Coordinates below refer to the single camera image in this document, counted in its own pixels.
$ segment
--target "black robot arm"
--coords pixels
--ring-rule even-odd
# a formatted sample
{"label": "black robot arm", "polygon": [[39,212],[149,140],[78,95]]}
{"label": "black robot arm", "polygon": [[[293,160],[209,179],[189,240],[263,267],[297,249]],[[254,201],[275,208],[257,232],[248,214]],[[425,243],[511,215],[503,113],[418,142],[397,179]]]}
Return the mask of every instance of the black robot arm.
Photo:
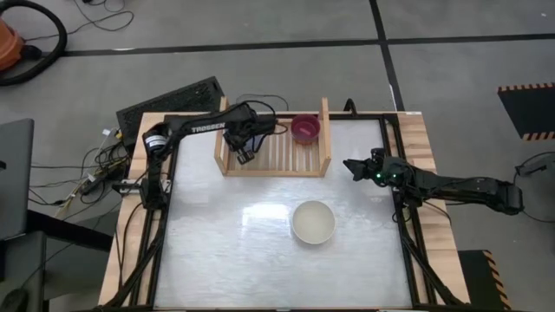
{"label": "black robot arm", "polygon": [[187,135],[225,129],[225,142],[237,153],[238,162],[245,164],[254,159],[256,152],[246,148],[246,143],[256,136],[273,134],[277,123],[275,114],[257,115],[246,102],[242,102],[223,112],[155,125],[142,135],[147,150],[147,177],[140,185],[143,206],[148,210],[167,207],[167,196],[160,181],[162,164]]}
{"label": "black robot arm", "polygon": [[406,160],[386,157],[383,148],[372,150],[366,160],[347,159],[343,163],[354,174],[353,180],[372,179],[379,186],[395,187],[407,205],[437,198],[486,205],[515,215],[524,210],[522,191],[514,184],[492,178],[452,178],[411,166]]}

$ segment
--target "red cup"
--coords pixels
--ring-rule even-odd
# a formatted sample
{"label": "red cup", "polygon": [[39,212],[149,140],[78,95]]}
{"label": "red cup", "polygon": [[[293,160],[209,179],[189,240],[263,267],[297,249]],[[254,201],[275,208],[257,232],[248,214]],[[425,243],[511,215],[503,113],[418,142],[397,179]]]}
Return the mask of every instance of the red cup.
{"label": "red cup", "polygon": [[299,144],[309,145],[318,140],[320,121],[314,115],[300,114],[291,122],[291,134]]}

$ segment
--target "white table surface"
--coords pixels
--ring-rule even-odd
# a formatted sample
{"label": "white table surface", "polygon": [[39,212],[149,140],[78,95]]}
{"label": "white table surface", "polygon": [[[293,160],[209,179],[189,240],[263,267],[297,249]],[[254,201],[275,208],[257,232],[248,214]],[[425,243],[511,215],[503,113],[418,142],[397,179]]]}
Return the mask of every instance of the white table surface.
{"label": "white table surface", "polygon": [[[186,137],[179,150],[156,308],[402,308],[410,306],[389,188],[352,181],[343,160],[382,146],[374,120],[332,120],[325,178],[224,177],[215,133]],[[291,216],[319,200],[336,232],[313,246]]]}

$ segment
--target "wooden rack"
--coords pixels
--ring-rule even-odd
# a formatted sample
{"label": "wooden rack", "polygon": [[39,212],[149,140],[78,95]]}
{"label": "wooden rack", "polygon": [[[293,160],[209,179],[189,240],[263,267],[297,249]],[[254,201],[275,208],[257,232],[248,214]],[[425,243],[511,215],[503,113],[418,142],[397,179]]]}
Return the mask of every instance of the wooden rack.
{"label": "wooden rack", "polygon": [[[225,110],[228,106],[229,102],[222,97],[220,110]],[[331,161],[330,112],[327,98],[322,98],[318,120],[318,141],[311,145],[301,145],[291,136],[291,119],[278,119],[279,124],[287,127],[287,132],[267,136],[255,159],[244,165],[239,164],[237,155],[231,152],[225,143],[223,130],[219,130],[214,151],[219,170],[229,177],[323,177]],[[281,132],[281,128],[277,126],[276,131]]]}

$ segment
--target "black hose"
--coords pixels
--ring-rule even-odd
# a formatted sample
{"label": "black hose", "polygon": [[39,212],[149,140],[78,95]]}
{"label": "black hose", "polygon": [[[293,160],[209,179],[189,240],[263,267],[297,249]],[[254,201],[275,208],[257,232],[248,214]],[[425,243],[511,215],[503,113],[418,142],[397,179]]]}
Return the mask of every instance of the black hose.
{"label": "black hose", "polygon": [[59,40],[52,52],[46,55],[46,57],[38,62],[38,64],[36,64],[33,68],[14,77],[0,79],[0,86],[10,86],[23,83],[34,78],[36,75],[41,74],[44,69],[52,65],[52,63],[54,63],[58,57],[63,54],[66,49],[66,45],[68,44],[68,31],[63,26],[62,21],[60,21],[58,16],[54,15],[54,13],[50,10],[46,9],[42,5],[27,0],[5,0],[0,2],[0,15],[2,15],[7,9],[13,7],[26,7],[43,13],[58,29]]}

